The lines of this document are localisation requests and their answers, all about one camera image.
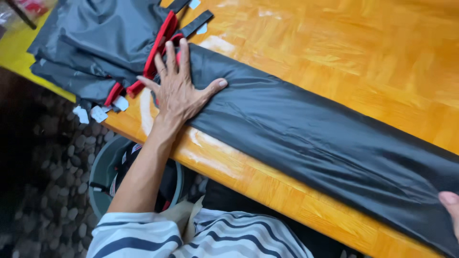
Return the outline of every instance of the sticker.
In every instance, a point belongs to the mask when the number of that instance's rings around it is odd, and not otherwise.
[[[128,109],[129,107],[129,102],[127,99],[125,99],[123,96],[118,96],[118,98],[115,99],[115,101],[113,102],[113,104],[121,109],[122,111],[126,111],[126,109]]]
[[[190,4],[188,5],[191,9],[195,9],[201,3],[199,0],[191,0]]]
[[[112,108],[113,108],[113,107],[112,107],[111,105],[109,105],[108,107],[103,106],[103,107],[102,107],[102,111],[105,112],[105,113],[107,113],[108,111],[112,110]]]
[[[196,31],[196,34],[204,34],[207,32],[207,22],[203,24],[199,29]]]
[[[80,106],[74,108],[72,112],[80,118],[80,123],[89,123],[88,113]]]
[[[100,106],[95,106],[91,109],[91,117],[96,120],[96,122],[101,123],[108,118],[108,115],[102,110]]]
[[[116,177],[118,176],[118,174],[116,174],[115,178],[113,179],[112,181],[112,184],[110,185],[110,196],[111,197],[114,197],[115,196],[115,184],[116,184]]]
[[[121,159],[121,165],[126,162],[126,153],[124,153],[123,158]]]
[[[134,147],[132,147],[132,152],[131,152],[131,154],[134,153],[134,151],[140,149],[141,147],[142,147],[142,145],[140,145],[140,144],[134,145]]]

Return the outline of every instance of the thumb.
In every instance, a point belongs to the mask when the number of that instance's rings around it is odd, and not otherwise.
[[[225,79],[219,78],[211,82],[207,88],[201,90],[201,93],[204,98],[210,99],[210,97],[221,91],[227,85],[228,82]]]
[[[453,192],[445,191],[438,194],[438,199],[451,215],[454,225],[454,234],[459,241],[459,196]]]
[[[145,78],[143,76],[137,76],[137,79],[143,84],[145,85],[145,87],[151,89],[156,95],[158,94],[158,91],[159,91],[159,85],[157,83],[155,83],[154,81],[148,79],[148,78]]]

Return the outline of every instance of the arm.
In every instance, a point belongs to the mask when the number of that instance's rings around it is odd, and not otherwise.
[[[179,70],[172,42],[166,42],[167,65],[164,65],[159,54],[155,56],[162,86],[138,77],[147,88],[155,92],[160,101],[160,112],[142,150],[116,192],[108,213],[153,211],[162,173],[178,131],[214,94],[228,84],[220,78],[205,90],[196,90],[190,79],[190,54],[185,39],[180,40],[180,51]]]

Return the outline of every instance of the trash bin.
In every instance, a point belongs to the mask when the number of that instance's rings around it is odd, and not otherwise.
[[[130,143],[132,143],[131,140],[121,135],[117,135],[107,142],[95,158],[91,169],[90,182],[109,186],[117,174],[115,166],[120,163]],[[184,189],[184,171],[186,168],[178,162],[175,162],[175,164],[177,166],[177,185],[169,208],[173,207],[182,197],[182,190]],[[112,202],[112,197],[104,192],[94,191],[94,189],[90,187],[89,198],[94,214],[96,214],[97,218],[101,219],[107,212],[108,206]]]

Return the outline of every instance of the wooden tabletop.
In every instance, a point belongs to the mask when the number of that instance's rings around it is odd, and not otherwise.
[[[207,9],[215,18],[191,42],[459,154],[455,1],[201,0],[182,26]],[[147,90],[128,101],[104,124],[142,143],[158,110]],[[372,257],[440,257],[196,129],[182,130],[171,157]]]

